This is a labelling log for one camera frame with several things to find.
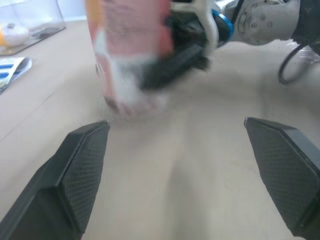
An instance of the clear plastic box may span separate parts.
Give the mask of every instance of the clear plastic box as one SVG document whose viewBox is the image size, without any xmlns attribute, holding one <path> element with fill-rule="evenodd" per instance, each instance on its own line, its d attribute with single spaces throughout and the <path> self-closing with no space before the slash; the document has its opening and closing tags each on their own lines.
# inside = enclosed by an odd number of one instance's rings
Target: clear plastic box
<svg viewBox="0 0 320 240">
<path fill-rule="evenodd" d="M 0 0 L 1 31 L 12 27 L 28 29 L 28 38 L 16 46 L 1 46 L 0 56 L 10 56 L 66 28 L 58 0 Z"/>
</svg>

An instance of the yellow object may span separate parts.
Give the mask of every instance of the yellow object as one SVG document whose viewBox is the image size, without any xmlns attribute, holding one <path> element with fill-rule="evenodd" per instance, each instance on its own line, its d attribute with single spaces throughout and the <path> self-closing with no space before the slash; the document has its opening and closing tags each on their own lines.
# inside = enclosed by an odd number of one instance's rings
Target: yellow object
<svg viewBox="0 0 320 240">
<path fill-rule="evenodd" d="M 90 22 L 98 25 L 104 22 L 104 13 L 100 0 L 87 0 L 85 7 L 87 19 Z"/>
<path fill-rule="evenodd" d="M 9 45 L 7 44 L 5 38 L 4 38 L 4 35 L 2 33 L 2 26 L 0 24 L 0 46 L 1 47 L 8 47 Z"/>
</svg>

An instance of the beige table surface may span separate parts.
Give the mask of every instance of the beige table surface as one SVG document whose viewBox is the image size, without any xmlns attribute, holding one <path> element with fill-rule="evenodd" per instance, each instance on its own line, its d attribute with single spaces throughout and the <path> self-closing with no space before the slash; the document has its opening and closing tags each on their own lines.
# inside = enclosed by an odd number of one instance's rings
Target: beige table surface
<svg viewBox="0 0 320 240">
<path fill-rule="evenodd" d="M 281 88 L 286 43 L 231 43 L 156 117 L 110 130 L 84 240 L 292 240 L 243 127 L 258 117 L 320 146 L 320 83 Z M 106 115 L 85 21 L 21 52 L 33 67 L 0 95 L 0 219 L 72 130 Z"/>
</svg>

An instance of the white object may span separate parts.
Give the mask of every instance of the white object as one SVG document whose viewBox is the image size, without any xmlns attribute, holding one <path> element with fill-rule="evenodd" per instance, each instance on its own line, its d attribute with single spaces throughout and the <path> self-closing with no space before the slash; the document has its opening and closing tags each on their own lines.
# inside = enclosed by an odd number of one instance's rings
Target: white object
<svg viewBox="0 0 320 240">
<path fill-rule="evenodd" d="M 192 3 L 172 2 L 171 10 L 182 13 L 195 13 L 202 24 L 209 44 L 206 46 L 206 54 L 213 52 L 219 41 L 219 31 L 213 18 L 212 10 L 220 12 L 216 1 L 212 0 L 194 0 Z"/>
<path fill-rule="evenodd" d="M 28 28 L 18 25 L 12 24 L 1 24 L 0 25 L 1 37 L 3 37 L 3 41 L 0 40 L 0 45 L 4 45 L 6 47 L 15 47 L 23 44 L 29 37 L 30 32 Z"/>
<path fill-rule="evenodd" d="M 17 78 L 32 66 L 28 57 L 11 57 L 0 59 L 0 94 Z"/>
</svg>

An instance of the robotic arm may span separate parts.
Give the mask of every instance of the robotic arm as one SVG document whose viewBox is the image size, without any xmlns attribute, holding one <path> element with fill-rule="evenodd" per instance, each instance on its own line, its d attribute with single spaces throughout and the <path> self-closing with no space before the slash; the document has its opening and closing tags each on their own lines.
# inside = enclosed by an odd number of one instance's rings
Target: robotic arm
<svg viewBox="0 0 320 240">
<path fill-rule="evenodd" d="M 207 56 L 230 41 L 264 45 L 273 40 L 297 42 L 279 70 L 303 47 L 320 54 L 320 3 L 317 0 L 174 0 L 171 3 L 174 53 L 152 66 L 142 89 L 159 89 L 192 67 L 205 69 Z"/>
</svg>

